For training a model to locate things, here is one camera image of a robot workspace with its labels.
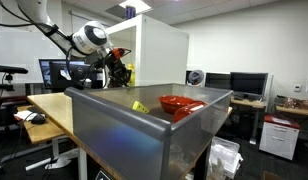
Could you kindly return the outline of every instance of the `ceiling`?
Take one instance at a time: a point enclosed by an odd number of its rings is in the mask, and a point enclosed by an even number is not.
[[[110,20],[124,19],[111,15],[105,10],[124,0],[62,0],[81,9],[99,14]],[[194,19],[250,8],[279,0],[143,0],[153,10],[146,12],[149,17],[167,24],[177,24]]]

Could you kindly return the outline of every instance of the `white board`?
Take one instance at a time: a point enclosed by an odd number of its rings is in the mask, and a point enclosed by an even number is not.
[[[65,55],[41,32],[0,27],[0,65],[28,70],[28,74],[14,74],[13,84],[43,83],[38,60],[49,58],[63,59]],[[0,73],[0,84],[3,75]]]

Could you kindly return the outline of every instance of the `floor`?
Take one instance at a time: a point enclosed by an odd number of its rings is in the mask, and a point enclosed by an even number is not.
[[[33,147],[27,139],[26,132],[22,132],[20,136],[19,130],[10,131],[4,134],[4,140],[0,144],[0,159],[15,151]],[[308,150],[298,144],[298,152],[293,161],[278,158],[274,155],[258,150],[258,145],[249,144],[248,140],[228,136],[233,142],[240,145],[240,153],[244,161],[240,170],[235,176],[235,180],[260,180],[263,171],[275,173],[284,179],[302,179],[308,180]],[[60,145],[61,151],[66,151],[74,144],[71,142]],[[74,159],[68,166],[61,169],[45,170],[43,167],[36,168],[30,172],[25,171],[25,166],[37,161],[49,158],[52,153],[51,148],[33,153],[30,156],[24,156],[4,164],[5,174],[0,176],[0,180],[5,179],[62,179],[75,180],[78,179],[77,160]],[[90,158],[88,158],[89,179],[95,179],[99,170],[99,166]]]

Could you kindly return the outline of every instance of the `ceiling light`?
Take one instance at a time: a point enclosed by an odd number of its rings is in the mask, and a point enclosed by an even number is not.
[[[152,10],[152,8],[149,5],[147,5],[141,0],[126,0],[119,5],[122,6],[123,8],[126,8],[126,6],[135,7],[136,14]]]

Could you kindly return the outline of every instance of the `yellow object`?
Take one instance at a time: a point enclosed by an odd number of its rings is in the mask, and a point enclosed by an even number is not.
[[[127,69],[132,71],[131,72],[131,78],[130,78],[130,81],[129,81],[129,85],[130,85],[130,87],[134,87],[135,86],[135,70],[134,70],[133,63],[128,64]]]
[[[132,109],[134,109],[135,111],[142,112],[142,113],[150,112],[142,103],[138,101],[134,102]]]

